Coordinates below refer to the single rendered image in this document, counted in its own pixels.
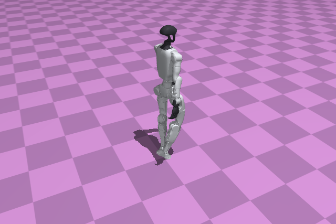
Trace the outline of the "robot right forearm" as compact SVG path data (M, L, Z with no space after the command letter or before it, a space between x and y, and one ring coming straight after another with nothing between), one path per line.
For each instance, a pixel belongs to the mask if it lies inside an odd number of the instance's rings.
M176 104L180 103L180 88L182 84L182 78L178 77L176 83L173 85L173 100L176 100ZM172 100L172 102L173 102Z

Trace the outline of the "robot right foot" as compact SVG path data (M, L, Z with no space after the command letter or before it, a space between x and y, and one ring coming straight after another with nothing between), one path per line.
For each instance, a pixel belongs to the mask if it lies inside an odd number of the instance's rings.
M163 149L159 149L159 150L157 150L156 153L157 153L159 156L164 157L165 159L170 159L170 158L171 158L171 155L170 155L169 153L164 153L164 150L163 150Z

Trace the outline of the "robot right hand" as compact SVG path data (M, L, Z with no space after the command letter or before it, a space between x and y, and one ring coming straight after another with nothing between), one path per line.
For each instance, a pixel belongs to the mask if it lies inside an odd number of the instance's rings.
M173 107L173 110L172 110L172 114L171 114L171 117L168 118L168 119L174 119L177 117L177 114L179 113L179 105L180 104L176 104L176 100L173 100L173 104L172 104L174 107Z

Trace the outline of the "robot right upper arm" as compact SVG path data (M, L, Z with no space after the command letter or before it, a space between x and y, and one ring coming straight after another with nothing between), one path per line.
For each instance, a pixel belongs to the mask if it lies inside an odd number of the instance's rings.
M176 83L176 79L179 76L179 73L181 71L181 62L182 62L182 55L176 51L172 52L171 55L171 61L173 62L173 82Z

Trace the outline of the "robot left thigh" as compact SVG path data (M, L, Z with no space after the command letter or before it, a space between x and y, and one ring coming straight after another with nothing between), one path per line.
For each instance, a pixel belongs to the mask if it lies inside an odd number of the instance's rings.
M161 94L159 93L159 85L156 86L153 90L154 90L154 93L157 95L157 102L159 105L159 112L160 112L159 123L165 124L167 122L167 100L168 98L161 96Z

